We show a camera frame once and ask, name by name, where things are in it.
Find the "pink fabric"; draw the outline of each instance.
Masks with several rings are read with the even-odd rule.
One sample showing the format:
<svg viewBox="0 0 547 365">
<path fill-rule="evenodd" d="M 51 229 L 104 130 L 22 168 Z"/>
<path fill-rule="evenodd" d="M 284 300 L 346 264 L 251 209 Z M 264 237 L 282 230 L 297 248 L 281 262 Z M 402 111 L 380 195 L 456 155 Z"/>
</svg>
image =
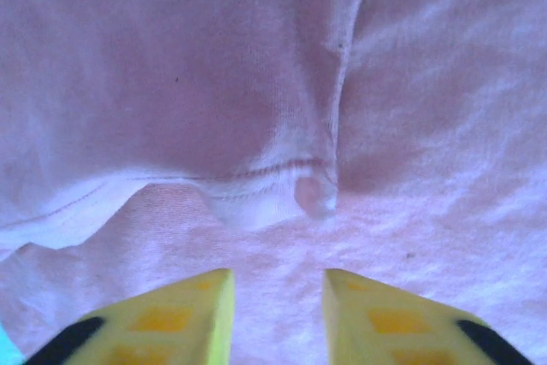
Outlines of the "pink fabric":
<svg viewBox="0 0 547 365">
<path fill-rule="evenodd" d="M 544 0 L 0 16 L 0 321 L 26 354 L 228 267 L 233 363 L 326 363 L 321 270 L 338 267 L 468 309 L 547 363 Z"/>
</svg>

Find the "wrinkled cloth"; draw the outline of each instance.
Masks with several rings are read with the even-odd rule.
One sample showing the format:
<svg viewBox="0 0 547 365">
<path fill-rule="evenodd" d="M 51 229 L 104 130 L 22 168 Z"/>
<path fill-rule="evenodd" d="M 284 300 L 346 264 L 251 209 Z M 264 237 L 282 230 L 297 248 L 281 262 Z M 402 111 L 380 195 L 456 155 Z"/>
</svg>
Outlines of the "wrinkled cloth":
<svg viewBox="0 0 547 365">
<path fill-rule="evenodd" d="M 227 267 L 233 363 L 326 363 L 337 267 L 547 363 L 544 0 L 0 0 L 0 19 L 0 321 L 27 355 Z"/>
</svg>

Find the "stitched seam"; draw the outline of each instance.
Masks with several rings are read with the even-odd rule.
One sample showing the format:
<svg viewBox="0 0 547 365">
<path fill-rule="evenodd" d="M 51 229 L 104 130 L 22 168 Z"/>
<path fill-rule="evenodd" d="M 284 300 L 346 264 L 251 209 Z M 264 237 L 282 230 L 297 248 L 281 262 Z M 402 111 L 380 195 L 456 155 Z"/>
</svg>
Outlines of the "stitched seam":
<svg viewBox="0 0 547 365">
<path fill-rule="evenodd" d="M 112 191 L 114 191 L 115 189 L 114 188 L 111 188 L 110 190 L 107 190 L 107 192 L 103 195 L 102 198 L 100 199 L 97 199 L 95 200 L 92 204 L 90 204 L 89 207 L 87 207 L 88 209 L 96 206 L 97 204 L 99 204 L 101 202 L 101 200 L 105 197 L 107 197 Z M 81 212 L 79 213 L 76 213 L 74 215 L 70 215 L 66 220 L 62 221 L 61 223 L 59 224 L 56 224 L 56 227 L 64 227 L 66 224 L 68 224 L 70 221 L 73 221 L 75 218 L 77 218 L 79 215 L 81 215 Z"/>
<path fill-rule="evenodd" d="M 270 167 L 259 168 L 257 170 L 251 170 L 251 171 L 244 172 L 244 173 L 239 173 L 239 174 L 227 174 L 227 175 L 218 176 L 218 177 L 199 178 L 199 177 L 184 177 L 184 176 L 167 176 L 167 177 L 166 176 L 162 176 L 162 177 L 150 176 L 150 177 L 135 178 L 135 179 L 129 179 L 129 180 L 137 181 L 137 180 L 153 180 L 153 179 L 158 179 L 158 180 L 175 180 L 175 179 L 180 180 L 180 179 L 184 179 L 184 180 L 188 180 L 188 181 L 205 181 L 205 182 L 221 182 L 221 181 L 223 181 L 223 182 L 228 182 L 228 181 L 231 181 L 231 180 L 251 180 L 251 179 L 254 179 L 254 178 L 257 178 L 257 177 L 262 177 L 264 175 L 276 174 L 276 173 L 279 174 L 282 171 L 286 171 L 286 170 L 290 170 L 290 169 L 302 169 L 302 168 L 306 168 L 306 167 L 324 168 L 325 165 L 326 165 L 326 162 L 324 162 L 323 160 L 321 160 L 319 158 L 311 158 L 311 159 L 298 158 L 298 159 L 290 160 L 290 161 L 285 162 L 285 163 L 276 164 L 276 165 L 270 166 Z M 39 215 L 39 216 L 36 216 L 36 217 L 33 217 L 33 218 L 29 218 L 27 220 L 19 220 L 19 221 L 16 221 L 16 222 L 11 222 L 11 223 L 9 223 L 5 226 L 1 226 L 0 229 L 4 229 L 4 228 L 7 228 L 7 227 L 14 227 L 14 226 L 17 226 L 17 225 L 20 225 L 20 224 L 25 224 L 25 223 L 29 223 L 29 222 L 33 222 L 33 221 L 39 221 L 39 220 L 43 220 L 44 218 L 48 218 L 48 217 L 57 215 L 57 214 L 61 213 L 64 209 L 66 209 L 68 207 L 71 207 L 71 206 L 75 205 L 76 203 L 80 203 L 80 202 L 84 201 L 86 198 L 91 196 L 93 193 L 95 193 L 98 190 L 100 190 L 101 188 L 103 188 L 106 184 L 107 183 L 102 183 L 99 187 L 97 187 L 96 189 L 88 192 L 84 196 L 78 198 L 77 200 L 72 201 L 71 203 L 68 203 L 68 204 L 60 207 L 59 209 L 56 209 L 55 211 L 51 211 L 48 214 Z M 232 201 L 232 200 L 236 200 L 236 199 L 240 199 L 240 198 L 252 197 L 256 194 L 262 194 L 264 192 L 271 191 L 275 186 L 276 186 L 275 184 L 272 184 L 271 186 L 262 188 L 261 190 L 241 194 L 241 195 L 238 195 L 238 196 L 225 196 L 225 197 L 212 197 L 212 198 L 222 199 L 222 200 L 226 200 L 226 201 Z"/>
</svg>

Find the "yellow object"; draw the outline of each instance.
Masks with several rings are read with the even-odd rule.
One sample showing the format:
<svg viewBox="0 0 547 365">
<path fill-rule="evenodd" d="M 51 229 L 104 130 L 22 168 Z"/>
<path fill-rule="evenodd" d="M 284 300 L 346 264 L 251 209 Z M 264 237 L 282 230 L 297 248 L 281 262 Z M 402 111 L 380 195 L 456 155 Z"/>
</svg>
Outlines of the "yellow object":
<svg viewBox="0 0 547 365">
<path fill-rule="evenodd" d="M 224 365 L 234 309 L 233 272 L 217 269 L 93 311 L 28 363 Z"/>
<path fill-rule="evenodd" d="M 531 364 L 479 318 L 348 271 L 325 271 L 322 303 L 332 365 Z M 26 365 L 227 365 L 233 314 L 217 269 L 86 315 Z"/>
<path fill-rule="evenodd" d="M 530 363 L 476 316 L 342 269 L 322 304 L 332 365 Z"/>
</svg>

